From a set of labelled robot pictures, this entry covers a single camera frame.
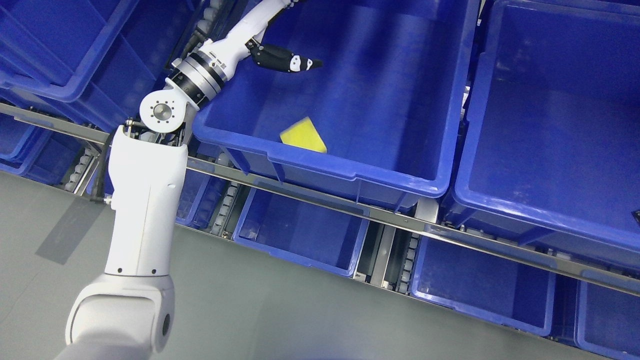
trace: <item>white robotic arm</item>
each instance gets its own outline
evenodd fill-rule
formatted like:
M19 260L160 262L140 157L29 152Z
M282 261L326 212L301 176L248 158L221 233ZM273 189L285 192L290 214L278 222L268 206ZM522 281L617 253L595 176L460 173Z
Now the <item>white robotic arm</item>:
M271 19L297 1L263 0L226 38L207 40L180 62L165 89L142 100L145 131L175 134L185 123L188 130L195 113L249 55L257 65L286 72L320 66L317 60L260 44ZM162 351L169 337L174 310L169 260L187 147L180 135L172 145L140 140L132 132L135 127L129 121L113 137L109 174L116 217L107 264L104 274L78 295L67 320L67 347L57 360L148 359Z
M238 62L249 55L258 66L282 72L321 66L319 60L260 43L269 22L296 2L298 0L263 0L229 31L227 37L215 42L206 40L198 51L175 64L175 70L166 78L166 87L148 94L140 103L144 124L159 133L170 133L183 122L189 123L195 113L234 77Z

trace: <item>cable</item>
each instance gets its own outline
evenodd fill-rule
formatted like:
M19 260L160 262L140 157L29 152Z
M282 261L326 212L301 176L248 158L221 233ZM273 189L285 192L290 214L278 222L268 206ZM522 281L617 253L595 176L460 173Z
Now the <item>cable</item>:
M111 143L113 143L113 138L116 135L116 131L118 131L117 127L112 132L110 132L109 136L107 136L107 140L102 145L100 156L98 157L98 174L95 178L93 190L91 191L91 201L104 201L104 177L107 172L107 152L109 152L109 147L111 146Z

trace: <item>blue storage crate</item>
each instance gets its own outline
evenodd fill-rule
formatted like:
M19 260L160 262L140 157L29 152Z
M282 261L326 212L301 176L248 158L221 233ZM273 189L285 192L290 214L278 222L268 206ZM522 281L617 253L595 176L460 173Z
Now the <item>blue storage crate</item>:
M0 114L0 159L12 162L24 161L39 139L42 129Z
M640 297L562 277L553 336L614 359L640 359Z
M640 8L498 1L489 27L444 220L640 272Z
M43 184L59 184L81 147L71 136L43 131L22 162L0 160L0 170Z
M96 175L97 173L93 175L87 184L87 194L91 195L93 191ZM195 229L208 227L226 185L227 181L224 179L187 170L184 176L175 222ZM107 172L104 180L104 193L113 195L113 183L109 177L109 172Z
M368 220L252 189L233 240L276 258L351 277Z
M129 3L123 0L118 8ZM65 86L42 85L35 79L1 71L3 97L20 107L33 106L78 124L92 123L111 131L137 114L142 98L167 73L164 66L190 20L189 7L185 0L140 0L128 21L113 34L106 52L87 51L83 61L95 62L95 66L83 67ZM55 25L54 18L49 21ZM64 34L69 39L77 36L71 30Z
M242 61L194 121L244 172L405 211L449 184L477 0L309 1L266 32L323 60L300 74ZM280 143L309 116L328 154Z
M418 299L546 336L555 283L552 272L423 237L410 291Z
M59 96L81 91L137 2L4 1L0 84Z

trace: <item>gray floor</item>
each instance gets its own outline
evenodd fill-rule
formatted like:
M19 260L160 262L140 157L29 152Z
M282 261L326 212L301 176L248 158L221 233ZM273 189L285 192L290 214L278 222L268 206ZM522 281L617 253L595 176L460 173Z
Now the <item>gray floor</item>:
M55 357L75 297L104 268L107 207L64 265L36 255L74 200L0 173L3 360ZM154 359L600 358L184 228L171 273L176 319Z

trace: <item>yellow sponge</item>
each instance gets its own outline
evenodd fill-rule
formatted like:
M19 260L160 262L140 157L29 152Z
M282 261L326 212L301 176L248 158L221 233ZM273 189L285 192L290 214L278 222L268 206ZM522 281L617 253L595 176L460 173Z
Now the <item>yellow sponge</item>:
M280 133L282 143L309 149L317 152L326 152L324 141L320 138L316 127L309 117L293 124L289 129Z

